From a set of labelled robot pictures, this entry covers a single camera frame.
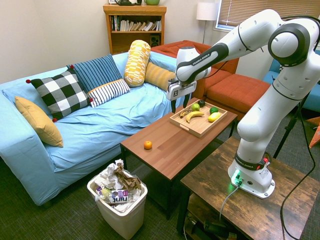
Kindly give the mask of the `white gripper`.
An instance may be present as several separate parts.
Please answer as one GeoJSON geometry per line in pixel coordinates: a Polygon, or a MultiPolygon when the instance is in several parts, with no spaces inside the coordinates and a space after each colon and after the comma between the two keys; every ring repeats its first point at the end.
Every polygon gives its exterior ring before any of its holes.
{"type": "Polygon", "coordinates": [[[171,101],[171,111],[176,112],[176,99],[184,96],[183,108],[186,108],[190,100],[190,94],[196,90],[197,82],[194,81],[187,85],[182,85],[179,80],[170,79],[168,81],[166,97],[171,101]]]}

